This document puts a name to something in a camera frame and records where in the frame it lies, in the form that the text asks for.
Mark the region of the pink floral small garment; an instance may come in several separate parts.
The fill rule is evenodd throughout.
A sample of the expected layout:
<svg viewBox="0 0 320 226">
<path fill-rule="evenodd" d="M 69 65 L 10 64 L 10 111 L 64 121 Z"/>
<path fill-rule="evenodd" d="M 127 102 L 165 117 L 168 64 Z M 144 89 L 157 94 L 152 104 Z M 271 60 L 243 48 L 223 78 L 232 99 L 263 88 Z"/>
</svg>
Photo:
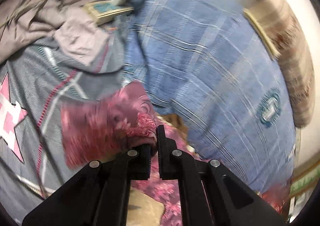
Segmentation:
<svg viewBox="0 0 320 226">
<path fill-rule="evenodd" d="M 161 125 L 158 116 L 137 80 L 95 102 L 63 104 L 61 130 L 67 166 L 75 169 L 94 159 L 109 161 L 142 144 L 155 151 L 156 127 Z"/>
</svg>

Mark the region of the cream leaf-pattern fleece blanket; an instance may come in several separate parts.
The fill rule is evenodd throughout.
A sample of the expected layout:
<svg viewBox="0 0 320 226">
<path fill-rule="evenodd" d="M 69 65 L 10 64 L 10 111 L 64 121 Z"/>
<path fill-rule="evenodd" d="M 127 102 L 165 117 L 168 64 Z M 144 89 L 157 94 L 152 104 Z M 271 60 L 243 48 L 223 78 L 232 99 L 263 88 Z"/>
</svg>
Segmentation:
<svg viewBox="0 0 320 226">
<path fill-rule="evenodd" d="M 158 116 L 168 138 L 179 149 L 187 151 L 188 128 L 177 114 Z M 158 156 L 151 159 L 149 180 L 131 183 L 127 225 L 182 225 L 177 180 L 162 180 L 158 172 Z"/>
</svg>

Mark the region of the red patterned cloth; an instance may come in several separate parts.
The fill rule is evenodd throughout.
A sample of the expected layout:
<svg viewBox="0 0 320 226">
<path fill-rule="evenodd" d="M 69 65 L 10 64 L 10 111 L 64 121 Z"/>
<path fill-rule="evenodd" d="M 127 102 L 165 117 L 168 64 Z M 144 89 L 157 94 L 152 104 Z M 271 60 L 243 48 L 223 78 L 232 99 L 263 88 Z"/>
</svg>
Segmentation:
<svg viewBox="0 0 320 226">
<path fill-rule="evenodd" d="M 284 206 L 290 199 L 291 180 L 272 186 L 267 191 L 260 194 L 260 197 L 266 201 L 278 213 L 282 213 Z"/>
</svg>

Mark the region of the blue plaid pillow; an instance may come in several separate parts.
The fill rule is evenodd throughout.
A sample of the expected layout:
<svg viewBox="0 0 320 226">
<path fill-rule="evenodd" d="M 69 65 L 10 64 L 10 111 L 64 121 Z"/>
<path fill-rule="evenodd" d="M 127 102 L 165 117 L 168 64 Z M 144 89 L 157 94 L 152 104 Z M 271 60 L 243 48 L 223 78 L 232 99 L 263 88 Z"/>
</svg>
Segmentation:
<svg viewBox="0 0 320 226">
<path fill-rule="evenodd" d="M 295 126 L 285 80 L 237 0 L 131 0 L 124 75 L 188 143 L 253 190 L 285 183 Z"/>
</svg>

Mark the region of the grey star-pattern bedsheet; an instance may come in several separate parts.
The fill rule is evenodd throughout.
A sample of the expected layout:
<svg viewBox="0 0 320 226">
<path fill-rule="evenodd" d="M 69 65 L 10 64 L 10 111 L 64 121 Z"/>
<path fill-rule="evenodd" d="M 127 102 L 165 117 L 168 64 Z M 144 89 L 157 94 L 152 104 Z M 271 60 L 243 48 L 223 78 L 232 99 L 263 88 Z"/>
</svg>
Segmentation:
<svg viewBox="0 0 320 226">
<path fill-rule="evenodd" d="M 65 55 L 50 37 L 38 39 L 1 65 L 1 88 L 23 116 L 15 122 L 1 111 L 1 125 L 10 126 L 18 147 L 12 150 L 1 141 L 1 205 L 17 224 L 76 174 L 65 161 L 61 105 L 96 101 L 121 87 L 128 26 L 116 20 L 102 31 L 107 39 L 89 65 Z"/>
</svg>

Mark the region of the white power adapter box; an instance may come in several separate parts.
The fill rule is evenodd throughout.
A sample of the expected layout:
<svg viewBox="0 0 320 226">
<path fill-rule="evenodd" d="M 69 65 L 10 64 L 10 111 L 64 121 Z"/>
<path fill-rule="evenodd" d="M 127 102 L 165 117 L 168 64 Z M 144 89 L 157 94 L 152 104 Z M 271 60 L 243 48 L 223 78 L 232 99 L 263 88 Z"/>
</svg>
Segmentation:
<svg viewBox="0 0 320 226">
<path fill-rule="evenodd" d="M 133 11 L 131 6 L 115 6 L 111 1 L 98 1 L 87 3 L 84 10 L 94 20 L 97 26 L 113 21 L 119 15 L 127 15 Z"/>
</svg>

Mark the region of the beige checked pillow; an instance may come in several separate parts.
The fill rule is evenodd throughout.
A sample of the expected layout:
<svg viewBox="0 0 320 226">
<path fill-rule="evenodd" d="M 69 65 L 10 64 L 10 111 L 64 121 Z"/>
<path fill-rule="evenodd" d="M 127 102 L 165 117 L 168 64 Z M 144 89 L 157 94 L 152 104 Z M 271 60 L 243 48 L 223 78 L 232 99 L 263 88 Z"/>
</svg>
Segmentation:
<svg viewBox="0 0 320 226">
<path fill-rule="evenodd" d="M 246 0 L 244 16 L 270 58 L 277 60 L 297 128 L 306 127 L 315 106 L 315 73 L 304 32 L 286 0 Z"/>
</svg>

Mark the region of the lilac crumpled cloth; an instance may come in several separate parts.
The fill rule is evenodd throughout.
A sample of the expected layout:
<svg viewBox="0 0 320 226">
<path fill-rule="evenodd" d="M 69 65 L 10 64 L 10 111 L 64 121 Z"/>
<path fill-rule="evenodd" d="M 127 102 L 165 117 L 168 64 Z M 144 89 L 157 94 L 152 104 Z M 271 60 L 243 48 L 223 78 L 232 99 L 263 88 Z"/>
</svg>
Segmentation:
<svg viewBox="0 0 320 226">
<path fill-rule="evenodd" d="M 85 12 L 99 0 L 1 0 L 1 62 L 43 37 L 89 66 L 109 38 Z"/>
</svg>

